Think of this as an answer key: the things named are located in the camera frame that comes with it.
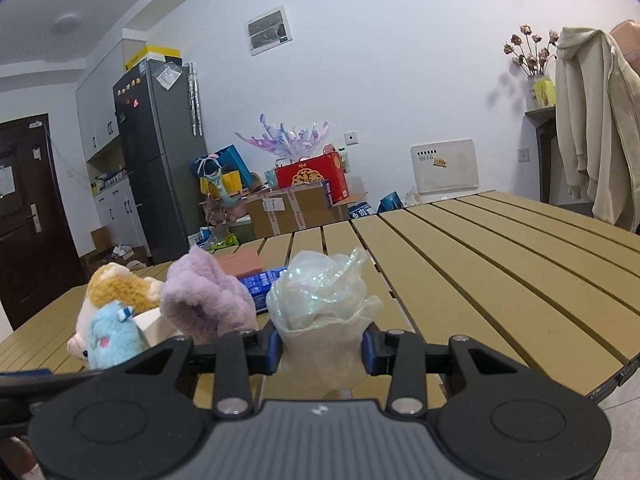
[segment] yellow plush toy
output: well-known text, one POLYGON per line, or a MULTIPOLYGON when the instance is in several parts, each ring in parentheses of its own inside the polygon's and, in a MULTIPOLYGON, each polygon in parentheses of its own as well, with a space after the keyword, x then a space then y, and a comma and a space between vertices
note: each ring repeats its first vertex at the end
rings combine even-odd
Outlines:
POLYGON ((154 278, 139 278, 127 267, 110 263, 94 272, 87 285, 78 320, 76 334, 66 344, 67 351, 76 358, 86 357, 86 337, 89 321, 98 311, 112 301, 119 301, 133 308, 134 314, 142 314, 160 305, 160 291, 164 282, 154 278))

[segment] white cabinet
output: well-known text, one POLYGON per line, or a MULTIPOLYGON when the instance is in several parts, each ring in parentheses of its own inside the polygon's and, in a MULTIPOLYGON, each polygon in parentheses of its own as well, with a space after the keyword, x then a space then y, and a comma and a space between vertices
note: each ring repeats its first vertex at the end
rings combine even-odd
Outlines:
POLYGON ((109 229, 115 244, 147 247, 128 178, 98 194, 95 205, 100 222, 109 229))
POLYGON ((117 44, 76 91, 84 160, 118 135, 112 89, 123 75, 122 46, 117 44))

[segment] flower vase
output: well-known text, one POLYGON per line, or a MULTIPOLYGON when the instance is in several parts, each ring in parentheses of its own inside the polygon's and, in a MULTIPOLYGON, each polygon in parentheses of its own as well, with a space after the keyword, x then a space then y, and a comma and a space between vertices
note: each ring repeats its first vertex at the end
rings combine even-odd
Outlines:
POLYGON ((536 108, 556 106, 556 88, 548 75, 527 76, 536 108))

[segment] hoodie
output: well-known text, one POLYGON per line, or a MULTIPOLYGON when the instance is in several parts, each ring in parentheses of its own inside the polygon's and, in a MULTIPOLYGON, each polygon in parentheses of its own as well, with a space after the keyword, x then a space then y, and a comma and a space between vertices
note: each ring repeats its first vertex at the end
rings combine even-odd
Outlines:
POLYGON ((571 194, 586 186, 593 215, 640 222, 640 76, 606 32, 565 27, 557 44, 556 125, 571 194))

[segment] blue plush toy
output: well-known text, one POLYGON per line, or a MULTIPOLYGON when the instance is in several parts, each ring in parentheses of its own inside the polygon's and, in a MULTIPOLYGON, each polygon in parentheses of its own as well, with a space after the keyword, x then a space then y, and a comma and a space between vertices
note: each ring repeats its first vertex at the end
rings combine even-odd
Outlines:
POLYGON ((132 316, 133 309, 119 301, 107 303, 94 314, 86 342, 91 370, 119 365, 149 348, 132 316))

